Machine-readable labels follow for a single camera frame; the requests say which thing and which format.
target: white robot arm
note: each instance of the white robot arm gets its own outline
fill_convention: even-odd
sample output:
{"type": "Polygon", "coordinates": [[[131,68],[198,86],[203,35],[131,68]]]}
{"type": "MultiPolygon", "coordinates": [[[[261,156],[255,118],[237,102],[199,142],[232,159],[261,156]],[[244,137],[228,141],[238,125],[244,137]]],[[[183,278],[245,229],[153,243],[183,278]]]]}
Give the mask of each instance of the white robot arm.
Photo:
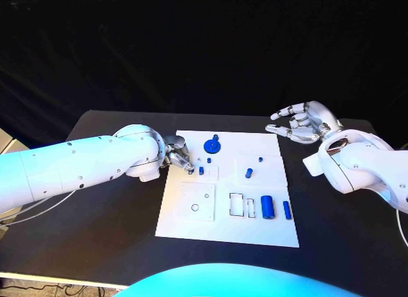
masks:
{"type": "Polygon", "coordinates": [[[159,177],[159,168],[170,164],[193,170],[185,139],[163,139],[143,125],[126,126],[113,136],[0,155],[0,213],[124,173],[150,181],[159,177]]]}
{"type": "Polygon", "coordinates": [[[316,101],[284,108],[271,119],[289,115],[294,115],[290,128],[268,125],[267,131],[301,144],[323,141],[317,153],[304,158],[310,174],[325,174],[342,193],[372,190],[395,209],[408,213],[408,150],[394,151],[374,134],[345,130],[330,110],[316,101]]]}

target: black curtain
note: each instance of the black curtain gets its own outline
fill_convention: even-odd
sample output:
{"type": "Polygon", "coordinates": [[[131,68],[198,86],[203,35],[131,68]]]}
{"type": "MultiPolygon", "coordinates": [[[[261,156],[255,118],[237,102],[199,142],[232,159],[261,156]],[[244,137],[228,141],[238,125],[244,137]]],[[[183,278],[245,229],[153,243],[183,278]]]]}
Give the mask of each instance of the black curtain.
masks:
{"type": "Polygon", "coordinates": [[[0,1],[0,127],[30,147],[88,110],[270,116],[312,100],[408,143],[408,7],[0,1]]]}

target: black table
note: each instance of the black table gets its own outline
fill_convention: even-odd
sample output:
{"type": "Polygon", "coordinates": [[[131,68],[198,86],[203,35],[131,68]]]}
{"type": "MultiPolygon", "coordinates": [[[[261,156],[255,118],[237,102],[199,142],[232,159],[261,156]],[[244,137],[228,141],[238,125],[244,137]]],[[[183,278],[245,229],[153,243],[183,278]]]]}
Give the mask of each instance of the black table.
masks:
{"type": "MultiPolygon", "coordinates": [[[[68,140],[111,135],[134,123],[170,135],[176,130],[261,133],[271,121],[251,116],[90,111],[68,140]]],[[[342,123],[374,131],[366,121],[342,123]]],[[[408,250],[395,210],[374,192],[343,195],[325,176],[310,176],[301,159],[319,144],[299,145],[281,137],[278,142],[299,249],[156,237],[165,169],[147,183],[123,176],[80,190],[52,211],[13,225],[0,242],[0,272],[129,285],[183,265],[228,262],[296,273],[366,296],[408,296],[408,250]]],[[[54,197],[19,218],[59,199],[54,197]]],[[[401,219],[408,239],[408,215],[401,219]]]]}

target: white board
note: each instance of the white board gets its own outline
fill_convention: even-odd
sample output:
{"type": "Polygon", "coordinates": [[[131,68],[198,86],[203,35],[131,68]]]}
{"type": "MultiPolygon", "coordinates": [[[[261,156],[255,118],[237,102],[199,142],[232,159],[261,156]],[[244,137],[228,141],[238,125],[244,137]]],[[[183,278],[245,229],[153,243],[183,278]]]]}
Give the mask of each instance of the white board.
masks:
{"type": "Polygon", "coordinates": [[[276,134],[178,131],[178,135],[186,139],[195,172],[189,175],[170,166],[156,236],[297,248],[293,210],[293,219],[287,220],[283,208],[283,201],[290,198],[276,134]],[[215,134],[222,148],[216,154],[208,154],[203,143],[215,134]],[[242,194],[244,216],[229,215],[231,193],[242,194]],[[273,220],[263,219],[261,196],[273,197],[273,220]]]}

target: robotic hand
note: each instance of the robotic hand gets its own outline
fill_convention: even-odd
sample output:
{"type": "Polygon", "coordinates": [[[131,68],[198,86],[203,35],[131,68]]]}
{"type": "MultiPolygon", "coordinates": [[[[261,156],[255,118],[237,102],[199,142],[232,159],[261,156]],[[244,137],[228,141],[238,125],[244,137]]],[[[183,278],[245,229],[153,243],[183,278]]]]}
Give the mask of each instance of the robotic hand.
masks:
{"type": "Polygon", "coordinates": [[[271,124],[267,131],[301,144],[323,141],[317,153],[304,158],[310,174],[325,173],[342,193],[372,190],[395,209],[408,213],[408,150],[394,151],[374,134],[345,130],[330,110],[316,101],[281,109],[271,119],[289,115],[290,128],[271,124]]]}
{"type": "Polygon", "coordinates": [[[33,201],[111,181],[126,173],[150,181],[159,168],[193,170],[183,137],[162,138],[129,125],[98,136],[0,155],[0,213],[33,201]]]}

